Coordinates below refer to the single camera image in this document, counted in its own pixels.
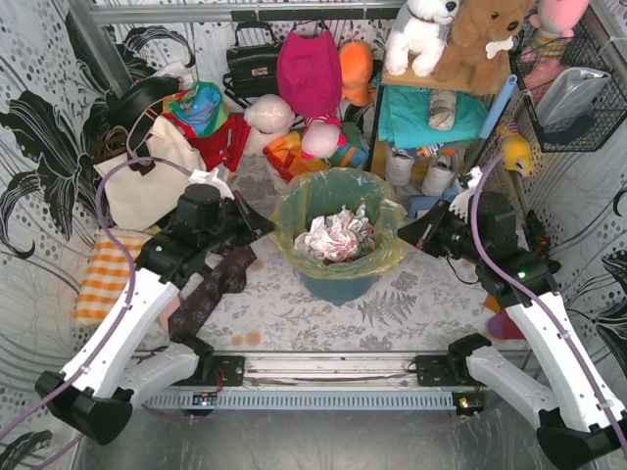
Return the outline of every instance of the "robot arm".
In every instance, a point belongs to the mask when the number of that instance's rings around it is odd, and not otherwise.
[[[213,348],[197,338],[172,337],[174,344],[128,367],[131,355],[150,325],[177,295],[189,277],[205,264],[208,251],[222,243],[245,247],[274,228],[231,193],[217,171],[192,174],[169,224],[142,247],[135,264],[132,300],[125,305],[129,285],[87,344],[61,372],[45,371],[35,390],[46,397],[66,387],[48,403],[53,415],[101,445],[112,441],[130,419],[133,407],[159,390],[194,376],[206,379]],[[98,351],[121,309],[127,314]],[[66,380],[82,373],[68,386]]]
[[[399,230],[399,236],[433,257],[464,258],[475,264],[482,287],[506,309],[525,335],[551,388],[509,363],[479,334],[450,344],[450,368],[461,378],[485,384],[521,413],[536,429],[545,454],[560,469],[579,468],[619,448],[616,433],[565,338],[535,302],[479,257],[465,219],[465,213],[459,216],[456,202],[451,205],[439,201],[425,217]],[[556,315],[602,388],[611,413],[621,429],[627,431],[625,407],[603,381],[577,338],[551,273],[534,254],[518,247],[515,212],[505,196],[494,192],[481,195],[478,225],[482,245],[490,258],[519,279]]]

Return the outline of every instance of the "black wire basket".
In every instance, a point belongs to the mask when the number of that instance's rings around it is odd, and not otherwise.
[[[616,81],[614,70],[600,55],[597,41],[582,24],[575,28],[575,37],[558,39],[544,48],[531,49],[529,52],[525,48],[532,44],[535,31],[531,24],[525,23],[518,48],[510,54],[509,60],[511,70],[519,77],[519,88],[528,90],[524,101],[542,152],[596,152],[627,118],[627,99]],[[609,73],[610,80],[584,113],[543,127],[538,121],[536,106],[555,79],[537,84],[543,80],[536,77],[532,88],[527,85],[527,81],[531,83],[534,78],[530,73],[537,71],[539,65],[547,65],[549,50],[557,53],[554,59],[550,59],[553,61],[552,66],[587,67],[605,71]]]

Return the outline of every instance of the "white stuffed dog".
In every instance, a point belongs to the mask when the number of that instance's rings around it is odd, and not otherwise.
[[[417,57],[411,64],[417,76],[429,75],[444,53],[447,24],[459,10],[460,0],[408,0],[396,16],[385,45],[385,68],[402,75],[409,66],[409,53]]]

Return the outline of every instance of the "red cloth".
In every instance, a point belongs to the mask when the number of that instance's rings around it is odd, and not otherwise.
[[[250,131],[251,126],[244,120],[244,115],[230,115],[212,135],[189,139],[189,144],[200,151],[207,171],[211,171],[219,164],[224,164],[231,171],[235,171],[242,159]]]

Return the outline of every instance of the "orange checkered towel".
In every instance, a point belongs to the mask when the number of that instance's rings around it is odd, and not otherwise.
[[[151,234],[131,230],[111,229],[130,250],[133,259]],[[87,277],[80,286],[74,320],[84,326],[98,325],[107,316],[128,281],[128,264],[122,252],[101,230],[94,253],[87,267]]]

